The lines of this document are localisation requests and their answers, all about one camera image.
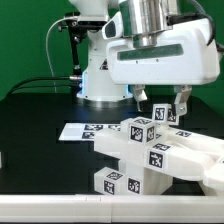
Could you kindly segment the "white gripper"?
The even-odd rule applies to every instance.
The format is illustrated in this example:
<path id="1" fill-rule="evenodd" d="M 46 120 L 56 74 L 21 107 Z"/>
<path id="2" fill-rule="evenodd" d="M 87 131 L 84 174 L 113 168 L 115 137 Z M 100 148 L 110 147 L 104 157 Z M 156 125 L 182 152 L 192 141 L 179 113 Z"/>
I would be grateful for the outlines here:
<path id="1" fill-rule="evenodd" d="M 115 84 L 129 84 L 141 111 L 147 100 L 144 85 L 178 85 L 174 107 L 177 116 L 187 113 L 190 85 L 213 82 L 220 74 L 215 41 L 208 44 L 207 19 L 176 24 L 157 36 L 154 47 L 134 48 L 131 38 L 111 41 L 106 47 L 108 69 Z"/>

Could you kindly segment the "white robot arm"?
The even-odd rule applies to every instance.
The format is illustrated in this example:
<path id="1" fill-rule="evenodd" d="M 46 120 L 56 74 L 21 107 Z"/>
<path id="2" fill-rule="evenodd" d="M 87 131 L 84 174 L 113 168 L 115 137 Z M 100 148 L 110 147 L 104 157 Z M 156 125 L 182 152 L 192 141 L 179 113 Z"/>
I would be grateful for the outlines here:
<path id="1" fill-rule="evenodd" d="M 104 22 L 109 73 L 117 85 L 202 85 L 220 73 L 214 24 L 196 0 L 193 15 L 178 0 L 69 0 Z"/>

